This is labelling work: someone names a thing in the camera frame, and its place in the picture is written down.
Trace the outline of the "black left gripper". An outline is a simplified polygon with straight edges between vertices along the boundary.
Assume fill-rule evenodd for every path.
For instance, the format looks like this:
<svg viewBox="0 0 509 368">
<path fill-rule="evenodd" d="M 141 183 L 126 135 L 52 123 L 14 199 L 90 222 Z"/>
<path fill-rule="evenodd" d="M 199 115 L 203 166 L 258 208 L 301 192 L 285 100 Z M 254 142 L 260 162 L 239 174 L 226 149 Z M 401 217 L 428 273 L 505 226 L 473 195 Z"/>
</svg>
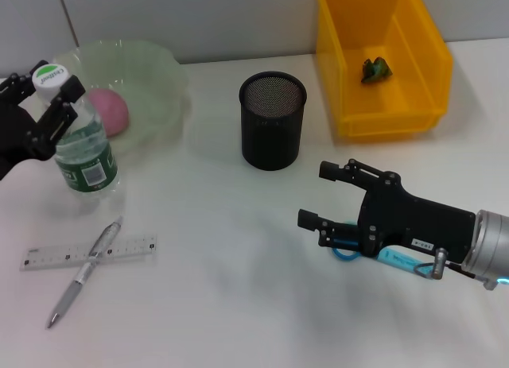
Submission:
<svg viewBox="0 0 509 368">
<path fill-rule="evenodd" d="M 72 104 L 84 95 L 84 86 L 76 76 L 61 79 L 53 86 L 46 80 L 43 86 L 33 74 L 47 64 L 41 60 L 28 73 L 12 73 L 1 82 L 1 179 L 23 161 L 50 159 L 57 143 L 78 118 Z M 37 122 L 17 106 L 35 91 L 41 99 L 50 99 Z"/>
</svg>

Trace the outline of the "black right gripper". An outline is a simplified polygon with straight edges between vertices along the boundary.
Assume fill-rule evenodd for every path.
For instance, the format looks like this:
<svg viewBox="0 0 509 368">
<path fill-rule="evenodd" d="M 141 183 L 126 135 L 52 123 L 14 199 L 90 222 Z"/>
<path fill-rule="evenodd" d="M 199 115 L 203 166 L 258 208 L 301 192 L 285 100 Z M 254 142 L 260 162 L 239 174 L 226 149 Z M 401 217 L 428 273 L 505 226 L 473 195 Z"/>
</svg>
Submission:
<svg viewBox="0 0 509 368">
<path fill-rule="evenodd" d="M 386 246 L 403 246 L 428 255 L 443 248 L 454 263 L 461 263 L 467 256 L 472 244 L 474 213 L 413 196 L 402 187 L 398 174 L 382 172 L 355 159 L 344 167 L 322 161 L 319 177 L 366 191 L 358 226 L 299 210 L 297 225 L 317 231 L 319 246 L 359 247 L 368 257 L 377 256 Z"/>
</svg>

